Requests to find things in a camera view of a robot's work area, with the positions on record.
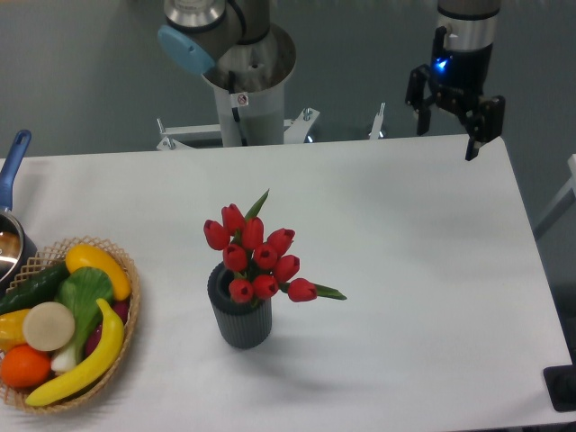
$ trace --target pot handle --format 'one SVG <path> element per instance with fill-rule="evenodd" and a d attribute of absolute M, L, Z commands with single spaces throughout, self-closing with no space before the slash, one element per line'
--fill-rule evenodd
<path fill-rule="evenodd" d="M 10 152 L 2 166 L 2 171 L 0 171 L 0 210 L 10 211 L 12 209 L 14 179 L 31 139 L 32 134 L 29 130 L 20 130 L 14 137 Z"/>

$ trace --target vase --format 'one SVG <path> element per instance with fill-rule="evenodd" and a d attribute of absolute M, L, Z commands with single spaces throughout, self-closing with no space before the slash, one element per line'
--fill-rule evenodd
<path fill-rule="evenodd" d="M 235 303 L 230 298 L 229 285 L 234 274 L 224 263 L 212 270 L 208 278 L 208 296 L 220 333 L 235 348 L 248 349 L 261 344 L 272 329 L 272 302 L 261 301 L 256 307 Z"/>

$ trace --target tulip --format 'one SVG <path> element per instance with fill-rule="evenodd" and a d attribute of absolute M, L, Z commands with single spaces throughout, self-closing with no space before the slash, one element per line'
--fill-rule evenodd
<path fill-rule="evenodd" d="M 279 257 L 284 255 L 292 244 L 296 232 L 293 229 L 280 228 L 268 236 L 267 242 L 272 246 Z"/>
<path fill-rule="evenodd" d="M 278 282 L 270 274 L 261 274 L 252 281 L 254 294 L 257 298 L 266 300 L 278 292 Z"/>
<path fill-rule="evenodd" d="M 233 272 L 242 272 L 248 267 L 246 251 L 234 243 L 224 249 L 224 265 Z"/>
<path fill-rule="evenodd" d="M 267 243 L 262 243 L 254 249 L 254 261 L 263 270 L 270 270 L 278 261 L 278 254 Z"/>
<path fill-rule="evenodd" d="M 236 230 L 242 232 L 246 226 L 244 216 L 242 216 L 236 204 L 222 207 L 222 221 L 224 222 L 224 228 L 231 236 L 236 234 Z"/>
<path fill-rule="evenodd" d="M 246 279 L 234 279 L 229 285 L 230 297 L 236 303 L 246 303 L 252 300 L 254 288 Z"/>
<path fill-rule="evenodd" d="M 254 250 L 264 243 L 264 223 L 260 218 L 252 218 L 246 222 L 246 227 L 242 233 L 242 247 Z"/>
<path fill-rule="evenodd" d="M 204 223 L 204 235 L 208 246 L 215 250 L 223 250 L 230 243 L 230 234 L 214 220 Z"/>
<path fill-rule="evenodd" d="M 316 286 L 314 283 L 299 277 L 290 282 L 290 286 L 288 286 L 288 297 L 293 302 L 309 302 L 318 297 Z"/>
<path fill-rule="evenodd" d="M 300 259 L 294 255 L 286 255 L 278 260 L 272 269 L 272 274 L 279 283 L 288 282 L 300 270 Z"/>

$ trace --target orange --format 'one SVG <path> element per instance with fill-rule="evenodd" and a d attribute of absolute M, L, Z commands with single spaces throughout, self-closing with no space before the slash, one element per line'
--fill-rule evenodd
<path fill-rule="evenodd" d="M 50 375 L 50 357 L 28 345 L 12 348 L 0 364 L 0 378 L 15 388 L 34 387 Z"/>

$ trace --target basket rim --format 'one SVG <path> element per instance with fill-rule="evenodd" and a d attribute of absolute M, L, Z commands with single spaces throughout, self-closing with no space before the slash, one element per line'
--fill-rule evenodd
<path fill-rule="evenodd" d="M 18 410 L 37 415 L 55 414 L 86 404 L 110 382 L 130 346 L 136 322 L 140 315 L 140 277 L 132 258 L 130 258 L 124 249 L 117 246 L 115 243 L 112 243 L 107 238 L 100 239 L 98 237 L 93 238 L 89 236 L 84 236 L 82 238 L 65 238 L 61 241 L 55 242 L 52 246 L 39 250 L 36 252 L 35 256 L 28 258 L 27 263 L 22 266 L 20 273 L 10 283 L 6 292 L 8 293 L 11 290 L 17 290 L 22 281 L 35 273 L 38 273 L 41 269 L 62 262 L 66 256 L 66 252 L 78 244 L 89 244 L 105 250 L 112 256 L 112 258 L 114 258 L 129 277 L 131 287 L 130 308 L 128 320 L 124 325 L 124 341 L 122 343 L 121 352 L 108 371 L 106 371 L 106 373 L 103 374 L 95 382 L 95 385 L 93 385 L 87 392 L 82 393 L 77 397 L 72 396 L 63 401 L 55 402 L 46 407 L 30 407 L 26 405 L 24 400 L 30 392 L 18 391 L 17 389 L 7 386 L 0 379 L 0 399 L 4 401 L 4 404 L 16 407 Z"/>

